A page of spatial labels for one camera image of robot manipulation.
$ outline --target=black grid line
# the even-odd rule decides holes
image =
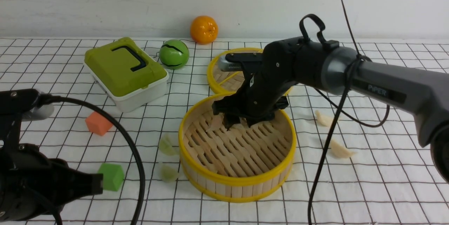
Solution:
[[[223,218],[222,220],[215,221],[204,220],[203,205],[205,196],[194,188],[188,193],[186,193],[185,190],[181,190],[180,184],[188,184],[187,179],[178,178],[175,182],[175,187],[170,190],[171,192],[168,197],[166,195],[150,195],[150,191],[164,191],[163,188],[158,188],[163,181],[155,175],[157,163],[163,162],[170,166],[177,166],[178,172],[180,172],[180,175],[182,174],[179,161],[174,161],[172,159],[167,160],[167,158],[160,155],[158,156],[158,141],[164,133],[177,133],[178,127],[175,127],[175,124],[181,122],[186,110],[200,99],[211,95],[211,90],[207,85],[206,75],[205,73],[201,73],[202,70],[205,70],[208,62],[215,57],[216,52],[228,50],[230,46],[229,43],[241,43],[244,46],[248,46],[249,44],[262,46],[263,44],[260,41],[216,41],[207,46],[200,46],[191,40],[184,40],[192,52],[190,56],[192,60],[189,61],[184,69],[170,71],[170,79],[167,81],[169,89],[165,97],[159,102],[149,103],[148,105],[139,108],[139,113],[123,114],[115,112],[116,110],[114,110],[113,101],[99,89],[98,84],[94,83],[93,79],[87,79],[90,74],[81,65],[84,50],[97,47],[98,45],[109,41],[103,39],[89,39],[88,41],[85,41],[84,39],[77,39],[78,41],[61,39],[59,41],[54,41],[54,39],[49,38],[40,39],[39,45],[43,46],[37,46],[36,41],[20,41],[21,39],[24,38],[13,38],[11,41],[7,41],[7,43],[3,42],[4,46],[2,46],[2,49],[5,49],[5,52],[0,54],[0,65],[3,65],[2,70],[4,71],[0,73],[0,86],[5,88],[43,87],[43,92],[52,92],[62,96],[76,97],[89,101],[102,107],[106,111],[110,110],[121,123],[130,128],[129,133],[132,137],[136,138],[136,146],[139,151],[144,152],[141,153],[141,156],[145,158],[144,167],[148,174],[146,183],[149,185],[146,187],[146,190],[148,191],[146,193],[146,203],[141,211],[141,224],[144,224],[145,222],[162,224],[188,222],[196,224],[213,224],[225,222],[229,225],[245,223],[306,224],[306,217],[298,218],[287,212],[287,209],[292,206],[305,206],[307,199],[302,197],[293,198],[292,196],[298,193],[285,187],[286,185],[281,187],[278,192],[279,196],[275,199],[266,198],[256,201],[255,206],[253,207],[245,206],[244,204],[239,206],[239,209],[255,213],[256,217],[251,221],[245,220],[245,218],[242,217],[233,217],[231,211],[235,213],[236,206],[231,206],[230,204],[227,205],[228,215],[226,219]],[[17,43],[14,44],[16,41],[26,46],[18,46]],[[140,46],[143,46],[143,49],[145,49],[146,52],[151,52],[149,55],[155,57],[156,60],[156,57],[158,57],[157,44],[160,43],[162,45],[163,40],[137,40],[136,42],[139,43]],[[345,46],[351,46],[351,41],[343,41],[343,44],[345,44]],[[358,45],[361,47],[364,54],[367,54],[368,56],[371,54],[374,61],[406,66],[413,65],[417,66],[416,68],[418,69],[445,73],[449,70],[449,68],[444,68],[446,63],[441,61],[444,60],[445,62],[449,59],[449,55],[447,58],[445,57],[445,55],[448,54],[446,49],[449,48],[447,47],[449,44],[363,42],[358,43]],[[175,99],[178,97],[182,98],[184,102]],[[293,126],[296,129],[298,137],[296,148],[297,159],[293,163],[293,168],[295,170],[301,170],[301,172],[296,172],[297,175],[290,176],[287,178],[286,182],[304,184],[304,194],[306,194],[306,191],[307,193],[310,192],[309,186],[313,180],[310,179],[310,177],[311,175],[314,176],[314,173],[316,172],[315,168],[318,164],[317,157],[313,158],[312,154],[320,154],[322,150],[322,142],[318,145],[311,142],[311,140],[305,140],[305,138],[317,137],[317,139],[321,141],[322,138],[327,135],[326,130],[319,128],[316,125],[316,119],[313,112],[314,110],[329,113],[335,111],[329,103],[321,103],[320,98],[321,96],[319,94],[313,93],[313,91],[311,92],[310,89],[306,89],[301,85],[295,87],[293,92],[288,95],[291,106],[290,109],[286,109],[286,111],[289,112],[288,114],[290,114],[290,117],[293,120]],[[361,94],[351,93],[347,99],[348,105],[346,106],[345,103],[345,108],[348,109],[352,115],[363,117],[364,119],[366,118],[366,115],[360,112],[367,112],[369,108],[375,108],[376,113],[369,118],[366,118],[367,120],[364,121],[367,123],[377,123],[382,114],[380,112],[385,111],[385,107],[383,105],[379,106],[378,103],[375,103],[372,100],[367,100],[366,103],[363,100],[364,98],[365,96]],[[337,103],[340,100],[340,97],[330,95],[330,99]],[[122,151],[128,151],[128,146],[126,143],[120,142],[117,130],[108,133],[107,137],[103,138],[95,137],[95,135],[87,131],[80,125],[80,123],[87,117],[82,108],[72,107],[68,110],[66,104],[62,103],[55,105],[55,109],[53,116],[45,122],[23,123],[21,129],[21,141],[33,141],[32,138],[36,137],[33,143],[37,145],[40,144],[42,152],[47,154],[48,157],[53,158],[61,156],[62,159],[69,162],[69,165],[82,171],[88,170],[94,172],[103,162],[117,163],[121,164],[123,168],[127,168],[125,173],[126,178],[120,191],[117,193],[105,192],[101,196],[86,197],[82,198],[79,202],[68,204],[66,210],[72,210],[73,213],[64,213],[63,211],[63,220],[81,222],[84,224],[88,222],[98,222],[99,224],[121,224],[122,222],[129,222],[132,213],[129,213],[129,218],[128,215],[125,217],[124,215],[128,213],[123,209],[126,205],[135,203],[137,196],[132,195],[131,192],[133,190],[130,192],[129,187],[125,187],[125,185],[136,185],[138,183],[138,177],[136,176],[135,161],[133,161],[132,157],[128,160],[128,157],[121,153]],[[151,111],[160,112],[160,115],[155,115],[154,113],[147,115],[146,112]],[[60,122],[67,123],[67,126],[64,126],[63,128],[59,127],[61,126]],[[336,161],[333,159],[330,161],[327,159],[325,166],[327,166],[328,169],[326,172],[323,170],[323,175],[319,182],[332,186],[331,188],[333,194],[335,194],[335,198],[316,200],[314,203],[318,205],[333,205],[330,206],[332,208],[329,210],[329,213],[335,212],[335,214],[341,216],[342,220],[340,220],[340,217],[334,217],[332,220],[332,217],[327,214],[328,212],[323,213],[321,210],[317,213],[317,209],[314,206],[312,211],[315,224],[443,224],[438,222],[441,219],[435,220],[434,217],[431,217],[430,214],[425,212],[426,209],[429,208],[429,205],[437,205],[438,210],[442,213],[447,212],[449,209],[447,197],[449,196],[449,193],[445,192],[445,189],[440,187],[446,183],[443,182],[439,175],[434,173],[436,172],[436,169],[429,160],[430,156],[427,156],[427,153],[429,152],[428,147],[418,147],[416,144],[417,134],[410,132],[410,126],[413,121],[402,114],[397,108],[392,108],[391,118],[388,119],[387,122],[392,124],[392,126],[397,126],[401,129],[403,128],[403,130],[392,132],[387,131],[387,127],[383,126],[377,131],[370,131],[364,127],[361,127],[360,130],[356,131],[349,127],[352,126],[350,120],[340,119],[335,130],[335,137],[341,138],[343,143],[348,148],[356,151],[356,153],[368,155],[369,158],[361,159],[360,157],[354,156],[348,160]],[[82,140],[77,144],[74,141],[74,138],[82,138]],[[373,145],[373,140],[375,139],[385,140],[386,145],[388,144],[388,146]],[[69,152],[70,155],[68,157],[63,157],[63,149],[73,152]],[[91,157],[92,151],[95,149],[101,152],[101,154],[98,155],[98,158]],[[385,157],[379,157],[379,154],[392,154],[393,158],[387,158],[385,160]],[[338,176],[339,173],[338,170],[334,170],[334,168],[337,168],[335,166],[342,169],[342,172],[346,172],[346,169],[350,169],[355,174],[354,177],[343,179],[341,177],[334,177]],[[361,170],[361,168],[367,171],[375,170],[376,174],[378,174],[378,180],[367,177],[366,173]],[[399,171],[397,171],[398,173],[404,175],[403,178],[400,177],[399,180],[384,173],[384,171],[396,172],[397,169],[399,169]],[[417,174],[414,174],[414,171],[411,172],[409,169],[425,172],[428,176],[419,178],[417,177]],[[357,185],[361,191],[361,198],[352,199],[351,197],[348,197],[340,199],[339,188],[345,184]],[[411,197],[404,199],[398,198],[397,193],[392,192],[389,189],[391,185],[409,188]],[[385,189],[385,198],[369,199],[368,195],[373,195],[371,192],[372,189],[378,189],[379,187]],[[433,191],[433,198],[419,199],[420,196],[422,196],[423,189]],[[152,213],[151,210],[157,208],[156,206],[160,204],[161,201],[173,201],[173,203],[170,203],[171,206],[168,207],[169,210],[167,211],[167,214],[162,213],[160,216],[149,216],[148,213]],[[184,201],[186,204],[195,203],[198,205],[199,219],[186,221],[174,219],[174,212],[176,211],[175,202],[177,201]],[[208,198],[207,201],[219,202],[218,200],[210,198]],[[271,205],[271,203],[274,205],[282,204],[284,207],[284,214],[269,213],[270,211],[267,210],[266,207],[268,204]],[[394,211],[391,211],[391,214],[393,215],[391,219],[393,220],[391,222],[376,220],[374,215],[378,214],[375,213],[372,216],[372,212],[376,212],[371,209],[372,205],[386,207],[393,206]],[[109,214],[107,214],[107,212],[105,212],[104,215],[97,214],[97,212],[104,210],[106,206],[112,206],[110,210],[107,209],[107,212],[110,212]],[[363,222],[353,223],[352,221],[358,220],[351,220],[351,213],[347,209],[344,209],[345,206],[355,206],[357,209],[367,209],[370,217],[366,217]],[[410,221],[410,218],[406,217],[406,215],[412,215],[412,213],[404,213],[404,206],[411,207],[409,212],[422,212],[423,214],[422,216],[417,216],[416,221]],[[300,210],[299,208],[298,212],[305,214],[305,210]],[[285,217],[285,222],[267,221],[264,220],[264,218],[260,218],[261,215],[267,217],[267,213],[271,216],[281,218],[281,220],[283,220],[282,217]],[[322,222],[316,223],[315,216],[319,217]],[[32,222],[26,222],[26,224],[32,225],[35,221],[54,222],[52,217],[42,216],[37,217],[37,219],[34,219]]]

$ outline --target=grid tablecloth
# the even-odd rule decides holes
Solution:
[[[0,91],[36,88],[98,105],[119,119],[135,140],[146,171],[145,203],[141,224],[306,224],[308,193],[321,156],[327,128],[316,124],[315,110],[332,115],[319,94],[295,86],[286,112],[297,132],[292,173],[278,191],[247,204],[229,204],[199,193],[180,170],[179,158],[158,152],[167,133],[176,142],[188,108],[212,94],[207,65],[219,53],[239,47],[264,47],[272,40],[224,39],[209,45],[184,40],[190,50],[187,65],[170,71],[167,94],[131,113],[120,113],[83,67],[87,49],[117,38],[0,38]],[[135,38],[156,60],[164,38]],[[353,47],[350,40],[343,45]],[[363,40],[360,49],[374,62],[425,70],[449,70],[449,41]],[[339,97],[331,97],[338,103]],[[355,92],[346,112],[367,123],[378,123],[385,105]],[[62,158],[82,172],[95,173],[101,163],[120,164],[126,179],[118,192],[82,198],[61,213],[65,224],[128,224],[138,196],[138,171],[129,147],[112,129],[104,137],[88,132],[91,111],[77,105],[57,105],[51,118],[23,123],[21,143],[40,145],[49,158]],[[449,185],[433,166],[429,147],[417,144],[413,118],[392,108],[388,121],[367,128],[342,116],[335,139],[356,152],[350,159],[327,156],[313,204],[317,224],[449,224]],[[161,162],[180,171],[176,182],[159,177]],[[53,217],[5,224],[52,224]]]

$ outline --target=green cube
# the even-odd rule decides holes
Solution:
[[[122,166],[118,164],[103,163],[98,169],[103,174],[103,189],[117,192],[125,179]]]

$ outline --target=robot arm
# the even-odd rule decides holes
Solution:
[[[103,192],[102,174],[79,172],[63,159],[47,158],[38,145],[19,144],[23,121],[52,115],[54,106],[43,105],[44,98],[35,89],[0,92],[0,223],[53,215],[53,207],[59,213],[67,203]]]
[[[246,118],[249,125],[269,120],[273,111],[286,107],[283,95],[298,83],[342,94],[348,79],[346,71],[357,52],[339,46],[337,41],[328,42],[297,37],[269,43],[259,69],[252,76],[246,75],[248,78],[235,94],[216,101],[214,113],[224,114],[227,128],[236,123],[236,117]],[[228,66],[240,63],[245,72],[245,63],[237,58],[237,54],[224,56],[220,69],[229,71]],[[437,169],[449,180],[448,83],[446,73],[363,61],[350,88],[412,114],[420,146],[431,145]]]

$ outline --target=orange cube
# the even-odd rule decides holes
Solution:
[[[104,136],[113,126],[110,121],[97,112],[93,112],[87,117],[86,125],[90,132],[101,136]]]

